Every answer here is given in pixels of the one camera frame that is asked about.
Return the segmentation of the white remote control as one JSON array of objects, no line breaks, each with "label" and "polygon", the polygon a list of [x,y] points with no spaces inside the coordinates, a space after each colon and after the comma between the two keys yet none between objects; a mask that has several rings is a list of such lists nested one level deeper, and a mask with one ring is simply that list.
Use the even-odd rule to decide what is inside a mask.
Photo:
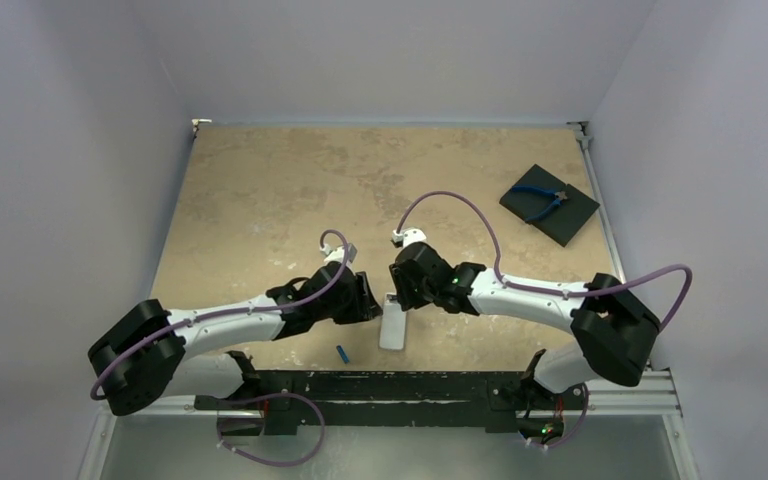
[{"label": "white remote control", "polygon": [[407,314],[395,293],[387,293],[382,302],[379,347],[388,351],[405,348]]}]

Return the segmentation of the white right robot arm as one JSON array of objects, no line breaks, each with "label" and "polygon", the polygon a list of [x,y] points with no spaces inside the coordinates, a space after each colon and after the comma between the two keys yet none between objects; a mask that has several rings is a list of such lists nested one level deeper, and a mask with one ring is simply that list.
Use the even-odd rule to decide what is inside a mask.
[{"label": "white right robot arm", "polygon": [[637,386],[661,332],[660,319],[608,274],[558,284],[522,279],[518,290],[483,264],[450,265],[424,242],[404,247],[389,271],[405,311],[433,304],[451,314],[513,317],[572,335],[529,364],[521,392],[536,407],[594,379]]}]

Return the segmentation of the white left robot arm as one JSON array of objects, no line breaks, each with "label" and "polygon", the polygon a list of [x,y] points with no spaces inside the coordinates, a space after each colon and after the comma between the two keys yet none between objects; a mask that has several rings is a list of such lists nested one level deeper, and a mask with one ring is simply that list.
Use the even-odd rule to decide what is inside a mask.
[{"label": "white left robot arm", "polygon": [[144,300],[89,348],[96,375],[90,397],[116,416],[130,415],[185,394],[181,382],[204,354],[301,335],[324,320],[350,325],[381,313],[366,274],[336,261],[239,303],[184,310]]}]

